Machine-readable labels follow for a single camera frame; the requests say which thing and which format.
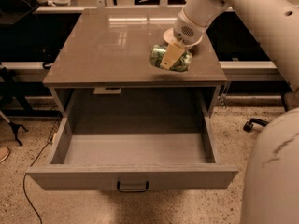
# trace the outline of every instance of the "desk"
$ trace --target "desk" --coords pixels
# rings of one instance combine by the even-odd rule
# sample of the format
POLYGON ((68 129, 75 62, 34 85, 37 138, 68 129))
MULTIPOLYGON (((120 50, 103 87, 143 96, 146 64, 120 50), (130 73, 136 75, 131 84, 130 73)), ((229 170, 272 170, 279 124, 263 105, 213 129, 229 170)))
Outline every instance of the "desk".
POLYGON ((43 189, 226 189, 209 118, 226 81, 205 35, 186 73, 150 65, 177 8, 85 10, 48 72, 64 114, 49 163, 27 174, 43 189), (121 89, 100 94, 98 89, 121 89))

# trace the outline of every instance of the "open drawer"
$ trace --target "open drawer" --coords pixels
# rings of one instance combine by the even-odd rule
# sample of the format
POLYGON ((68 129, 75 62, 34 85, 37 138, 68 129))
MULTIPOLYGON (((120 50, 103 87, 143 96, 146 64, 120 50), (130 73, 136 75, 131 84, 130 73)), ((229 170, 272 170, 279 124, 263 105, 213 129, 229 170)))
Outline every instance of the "open drawer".
POLYGON ((124 192, 225 189, 236 173, 219 162, 198 88, 75 89, 49 163, 27 170, 43 189, 124 192))

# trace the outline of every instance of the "speckled floor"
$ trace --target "speckled floor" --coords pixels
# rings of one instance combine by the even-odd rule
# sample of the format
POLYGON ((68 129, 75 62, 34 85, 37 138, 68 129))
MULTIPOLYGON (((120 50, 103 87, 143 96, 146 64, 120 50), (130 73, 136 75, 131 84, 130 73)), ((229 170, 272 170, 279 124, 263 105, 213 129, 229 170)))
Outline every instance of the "speckled floor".
MULTIPOLYGON (((121 194, 101 191, 44 191, 30 177, 25 184, 29 198, 44 224, 100 223, 239 223, 244 174, 251 146, 263 129, 250 133, 244 123, 252 118, 274 119, 284 112, 278 98, 230 97, 227 108, 216 107, 211 122, 222 163, 235 164, 239 173, 226 190, 150 191, 121 194)), ((14 141, 10 127, 0 120, 0 147, 9 157, 0 163, 0 223, 39 223, 25 199, 22 181, 26 169, 45 146, 54 120, 13 120, 23 123, 23 147, 14 141)), ((42 165, 47 146, 35 165, 42 165)))

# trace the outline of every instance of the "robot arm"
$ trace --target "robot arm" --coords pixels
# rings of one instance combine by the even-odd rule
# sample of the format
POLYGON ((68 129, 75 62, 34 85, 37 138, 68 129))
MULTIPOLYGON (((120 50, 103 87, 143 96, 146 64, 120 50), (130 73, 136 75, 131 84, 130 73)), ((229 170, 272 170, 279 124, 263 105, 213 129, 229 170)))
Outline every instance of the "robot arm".
POLYGON ((174 37, 195 44, 213 20, 231 6, 276 65, 299 92, 299 13, 286 0, 189 0, 178 14, 174 37))

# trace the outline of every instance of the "person's foot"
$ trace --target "person's foot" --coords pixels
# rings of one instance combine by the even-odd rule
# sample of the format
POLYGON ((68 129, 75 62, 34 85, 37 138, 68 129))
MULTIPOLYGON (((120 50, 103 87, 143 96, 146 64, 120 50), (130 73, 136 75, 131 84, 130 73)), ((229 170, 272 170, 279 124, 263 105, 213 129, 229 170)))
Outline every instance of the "person's foot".
POLYGON ((10 151, 8 147, 0 147, 0 162, 4 161, 8 155, 9 155, 10 151))

